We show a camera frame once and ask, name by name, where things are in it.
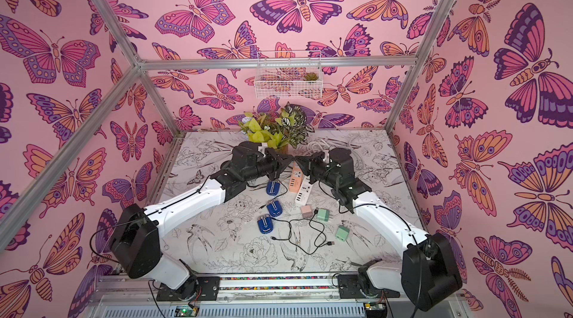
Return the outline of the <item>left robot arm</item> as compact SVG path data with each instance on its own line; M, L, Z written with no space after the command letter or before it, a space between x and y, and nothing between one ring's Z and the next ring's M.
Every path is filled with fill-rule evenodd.
M113 256L130 279L158 282L188 300L198 290L198 278L182 260L165 252L164 236L201 212L232 200L256 179L275 181L293 160L292 155L259 143L235 146L231 159L197 188L144 208L128 206L109 240Z

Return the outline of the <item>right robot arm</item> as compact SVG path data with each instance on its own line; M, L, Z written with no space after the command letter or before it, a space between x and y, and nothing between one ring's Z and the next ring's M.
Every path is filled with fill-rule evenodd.
M357 281L363 295L397 292L413 303L415 311L427 312L462 288L446 237L416 228L387 206L358 178L349 149L299 155L295 162L310 183L329 187L341 207L365 220L401 255L401 263L393 267L376 261L359 267Z

